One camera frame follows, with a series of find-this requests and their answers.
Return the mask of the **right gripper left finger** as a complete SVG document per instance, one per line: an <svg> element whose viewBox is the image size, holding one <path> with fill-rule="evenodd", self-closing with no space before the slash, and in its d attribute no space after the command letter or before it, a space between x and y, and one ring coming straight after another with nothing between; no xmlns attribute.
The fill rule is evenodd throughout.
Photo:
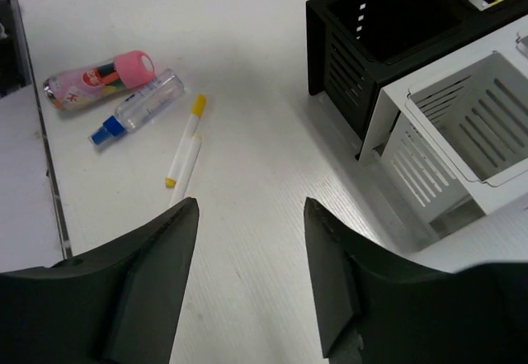
<svg viewBox="0 0 528 364"><path fill-rule="evenodd" d="M4 272L2 362L169 362L198 221L186 198L52 267Z"/></svg>

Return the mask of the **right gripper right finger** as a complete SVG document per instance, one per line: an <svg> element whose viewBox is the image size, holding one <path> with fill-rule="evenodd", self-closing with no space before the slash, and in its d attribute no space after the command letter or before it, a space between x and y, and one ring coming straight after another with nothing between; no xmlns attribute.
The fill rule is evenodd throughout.
<svg viewBox="0 0 528 364"><path fill-rule="evenodd" d="M525 263L426 267L348 228L313 198L304 203L304 236L329 362L526 362Z"/></svg>

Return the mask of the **white slotted pen holder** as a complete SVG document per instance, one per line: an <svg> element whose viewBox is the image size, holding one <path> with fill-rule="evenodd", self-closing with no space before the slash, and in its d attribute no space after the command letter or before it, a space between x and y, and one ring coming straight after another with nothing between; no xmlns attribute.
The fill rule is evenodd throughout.
<svg viewBox="0 0 528 364"><path fill-rule="evenodd" d="M359 161L399 251L479 232L527 207L527 20L384 86Z"/></svg>

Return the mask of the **blue correction tape pen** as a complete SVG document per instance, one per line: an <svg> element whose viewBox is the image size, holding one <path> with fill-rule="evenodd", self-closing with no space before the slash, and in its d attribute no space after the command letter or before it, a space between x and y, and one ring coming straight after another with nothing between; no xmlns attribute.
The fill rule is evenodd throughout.
<svg viewBox="0 0 528 364"><path fill-rule="evenodd" d="M164 70L118 105L101 127L89 136L90 142L100 147L138 130L181 97L184 91L184 85L174 71Z"/></svg>

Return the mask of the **pink glue stick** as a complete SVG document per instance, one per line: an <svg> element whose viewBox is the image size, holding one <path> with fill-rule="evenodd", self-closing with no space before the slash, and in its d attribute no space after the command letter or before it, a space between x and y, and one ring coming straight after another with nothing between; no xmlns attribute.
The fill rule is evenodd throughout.
<svg viewBox="0 0 528 364"><path fill-rule="evenodd" d="M149 55L132 50L94 65L50 76L43 90L60 111L77 111L111 95L140 87L155 78Z"/></svg>

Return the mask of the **black slotted pen holder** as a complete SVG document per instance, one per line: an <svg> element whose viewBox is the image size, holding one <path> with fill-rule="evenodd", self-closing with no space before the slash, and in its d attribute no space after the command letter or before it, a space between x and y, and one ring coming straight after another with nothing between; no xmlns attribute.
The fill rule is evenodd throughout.
<svg viewBox="0 0 528 364"><path fill-rule="evenodd" d="M364 138L382 87L527 13L527 0L308 0L308 86Z"/></svg>

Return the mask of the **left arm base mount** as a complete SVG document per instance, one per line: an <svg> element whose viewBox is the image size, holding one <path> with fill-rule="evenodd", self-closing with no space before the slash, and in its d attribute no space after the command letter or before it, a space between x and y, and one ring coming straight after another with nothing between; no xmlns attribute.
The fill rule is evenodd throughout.
<svg viewBox="0 0 528 364"><path fill-rule="evenodd" d="M1 0L1 97L32 84L31 62L19 0Z"/></svg>

